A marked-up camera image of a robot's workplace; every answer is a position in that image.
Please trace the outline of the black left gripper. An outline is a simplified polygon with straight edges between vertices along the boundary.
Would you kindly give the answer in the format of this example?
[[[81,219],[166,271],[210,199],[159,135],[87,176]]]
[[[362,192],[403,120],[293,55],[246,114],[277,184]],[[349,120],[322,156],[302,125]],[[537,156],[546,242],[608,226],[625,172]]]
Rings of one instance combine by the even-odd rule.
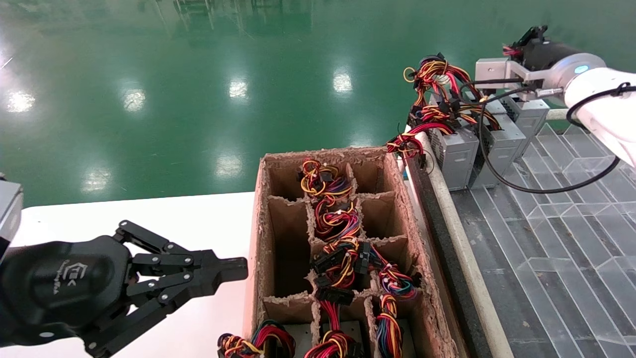
[[[110,358],[189,300],[214,295],[222,283],[248,275],[246,258],[221,259],[211,249],[188,250],[129,220],[119,223],[113,239],[9,249],[1,263],[1,346],[82,336],[118,319],[130,308],[123,298],[129,262],[140,273],[204,271],[162,288],[108,328],[84,335],[93,358]],[[146,253],[131,258],[123,243]]]

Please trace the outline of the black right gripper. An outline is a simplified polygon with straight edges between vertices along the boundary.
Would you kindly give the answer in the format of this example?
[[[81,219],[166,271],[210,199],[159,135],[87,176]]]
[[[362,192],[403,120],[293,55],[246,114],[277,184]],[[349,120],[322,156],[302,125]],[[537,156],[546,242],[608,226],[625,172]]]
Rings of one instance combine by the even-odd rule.
[[[549,41],[545,37],[548,28],[548,25],[530,27],[516,42],[516,47],[522,48],[523,68],[529,71],[548,70],[562,59],[582,53],[561,42]]]

